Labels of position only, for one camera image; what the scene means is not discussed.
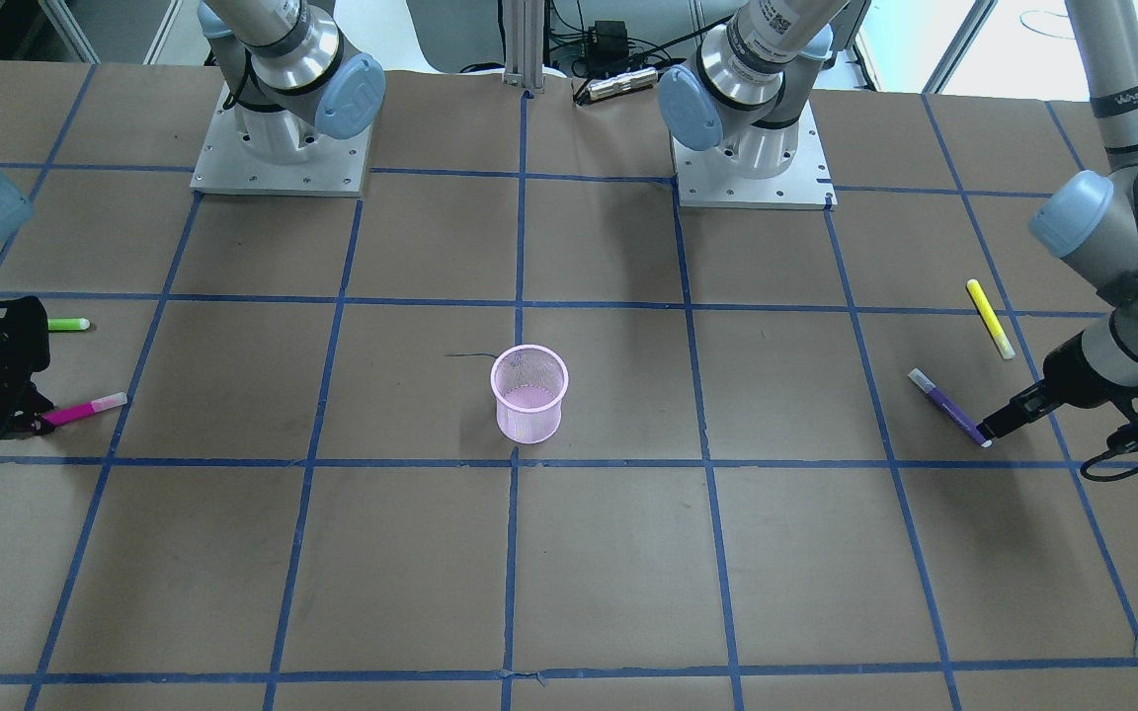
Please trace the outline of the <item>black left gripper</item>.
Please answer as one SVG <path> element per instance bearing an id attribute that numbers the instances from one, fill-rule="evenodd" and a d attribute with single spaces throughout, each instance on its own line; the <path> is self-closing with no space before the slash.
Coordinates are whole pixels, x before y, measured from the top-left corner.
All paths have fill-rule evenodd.
<path id="1" fill-rule="evenodd" d="M 1056 402 L 1078 410 L 1096 410 L 1121 396 L 1123 387 L 1100 377 L 1083 348 L 1083 333 L 1075 334 L 1048 353 L 1044 381 L 1017 392 L 1003 408 L 980 422 L 986 440 L 1003 439 L 1038 422 L 1056 410 Z"/>

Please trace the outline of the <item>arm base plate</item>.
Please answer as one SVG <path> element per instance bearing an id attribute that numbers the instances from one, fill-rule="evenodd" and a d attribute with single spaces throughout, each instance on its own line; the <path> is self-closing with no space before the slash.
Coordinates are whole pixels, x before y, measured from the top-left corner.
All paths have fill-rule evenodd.
<path id="1" fill-rule="evenodd" d="M 373 127 L 357 137 L 318 133 L 289 111 L 226 109 L 222 86 L 190 187 L 226 197 L 360 198 Z"/>
<path id="2" fill-rule="evenodd" d="M 794 125 L 749 126 L 735 144 L 691 150 L 670 140 L 683 206 L 823 210 L 839 199 L 814 117 L 805 105 Z"/>

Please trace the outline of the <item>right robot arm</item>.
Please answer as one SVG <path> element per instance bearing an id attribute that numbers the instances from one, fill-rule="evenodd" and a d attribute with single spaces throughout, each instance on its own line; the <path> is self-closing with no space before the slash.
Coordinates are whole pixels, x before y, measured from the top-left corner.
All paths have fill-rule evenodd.
<path id="1" fill-rule="evenodd" d="M 345 36 L 330 1 L 43 1 L 27 50 L 100 63 L 200 63 L 224 73 L 193 188 L 205 195 L 361 193 L 384 68 Z M 0 301 L 0 440 L 48 435 L 125 404 L 121 392 L 58 410 L 33 378 L 49 366 L 39 298 Z"/>

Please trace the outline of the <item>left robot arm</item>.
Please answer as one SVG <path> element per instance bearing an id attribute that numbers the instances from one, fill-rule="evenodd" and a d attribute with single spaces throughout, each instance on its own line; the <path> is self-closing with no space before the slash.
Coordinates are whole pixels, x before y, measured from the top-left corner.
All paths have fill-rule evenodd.
<path id="1" fill-rule="evenodd" d="M 750 1 L 701 41 L 694 58 L 663 73 L 659 107 L 673 138 L 690 150 L 732 147 L 749 129 L 786 129 L 807 104 L 795 85 L 805 59 L 839 1 Z M 1112 404 L 1124 416 L 1112 450 L 1138 450 L 1138 1 L 1070 1 L 1090 108 L 1110 172 L 1085 170 L 1044 202 L 1029 231 L 1052 257 L 1091 284 L 1110 306 L 1085 332 L 1044 361 L 1039 382 L 978 425 L 981 445 L 1062 406 Z"/>

